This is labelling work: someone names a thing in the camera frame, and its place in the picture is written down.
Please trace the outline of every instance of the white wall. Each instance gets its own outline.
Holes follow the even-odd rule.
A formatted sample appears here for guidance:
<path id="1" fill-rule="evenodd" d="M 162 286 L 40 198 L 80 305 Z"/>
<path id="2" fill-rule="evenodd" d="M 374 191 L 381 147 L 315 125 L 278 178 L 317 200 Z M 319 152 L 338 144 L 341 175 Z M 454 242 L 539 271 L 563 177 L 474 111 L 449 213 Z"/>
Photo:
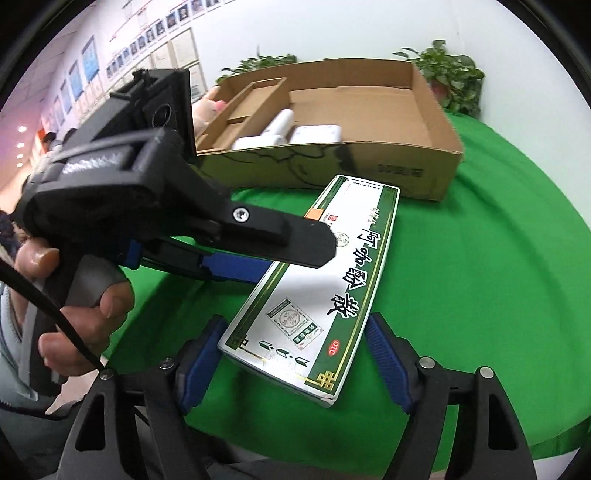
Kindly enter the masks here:
<path id="1" fill-rule="evenodd" d="M 54 79 L 53 104 L 64 73 L 95 35 L 100 75 L 117 49 L 139 34 L 123 23 L 124 0 L 100 0 L 64 56 Z M 152 0 L 148 20 L 180 0 Z M 472 56 L 487 77 L 482 120 L 536 162 L 591 225 L 591 111 L 569 75 L 545 45 L 496 0 L 235 0 L 191 22 L 204 76 L 214 84 L 224 67 L 253 56 L 291 53 L 302 61 L 325 57 L 394 58 L 445 38 L 452 53 Z M 75 126 L 72 116 L 60 129 Z"/>

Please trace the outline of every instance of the white bottle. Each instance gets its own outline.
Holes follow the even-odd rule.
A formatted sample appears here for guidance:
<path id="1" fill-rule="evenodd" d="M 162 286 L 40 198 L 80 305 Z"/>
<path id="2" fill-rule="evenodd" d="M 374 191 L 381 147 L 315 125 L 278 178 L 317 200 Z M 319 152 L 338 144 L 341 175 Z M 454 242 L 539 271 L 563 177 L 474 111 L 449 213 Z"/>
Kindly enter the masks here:
<path id="1" fill-rule="evenodd" d="M 283 138 L 287 137 L 287 134 L 291 130 L 294 124 L 294 111 L 288 108 L 282 110 L 277 114 L 273 121 L 264 129 L 263 135 L 279 135 Z"/>

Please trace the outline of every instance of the cardboard divider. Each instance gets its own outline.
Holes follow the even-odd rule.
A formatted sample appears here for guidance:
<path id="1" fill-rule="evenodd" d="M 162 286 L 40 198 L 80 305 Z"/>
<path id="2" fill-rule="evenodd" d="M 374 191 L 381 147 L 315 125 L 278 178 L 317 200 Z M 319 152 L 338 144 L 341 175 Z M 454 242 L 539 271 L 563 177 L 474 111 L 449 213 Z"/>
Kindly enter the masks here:
<path id="1" fill-rule="evenodd" d="M 259 135 L 289 104 L 286 78 L 249 83 L 197 138 L 197 152 L 229 150 L 237 138 Z"/>

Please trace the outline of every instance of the pink stuffed toy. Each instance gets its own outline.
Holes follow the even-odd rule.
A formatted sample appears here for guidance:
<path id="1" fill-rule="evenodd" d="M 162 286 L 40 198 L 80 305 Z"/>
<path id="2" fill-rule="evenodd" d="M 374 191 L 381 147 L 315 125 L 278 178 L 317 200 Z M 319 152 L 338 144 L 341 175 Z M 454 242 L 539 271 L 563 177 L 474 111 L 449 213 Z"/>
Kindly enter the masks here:
<path id="1" fill-rule="evenodd" d="M 223 100 L 213 100 L 220 89 L 216 85 L 209 90 L 203 97 L 193 104 L 193 127 L 195 136 L 199 135 L 211 122 L 215 116 L 226 108 L 226 102 Z"/>

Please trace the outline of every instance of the orange sticker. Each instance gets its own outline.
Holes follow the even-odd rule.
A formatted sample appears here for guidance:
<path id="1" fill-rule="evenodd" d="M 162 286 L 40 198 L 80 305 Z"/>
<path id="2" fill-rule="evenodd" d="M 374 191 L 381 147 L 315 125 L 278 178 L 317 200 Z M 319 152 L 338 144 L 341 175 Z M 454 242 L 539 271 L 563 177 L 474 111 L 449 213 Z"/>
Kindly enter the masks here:
<path id="1" fill-rule="evenodd" d="M 304 215 L 304 218 L 309 218 L 310 220 L 320 220 L 322 212 L 324 212 L 323 209 L 311 208 L 310 210 L 308 210 L 308 213 Z"/>

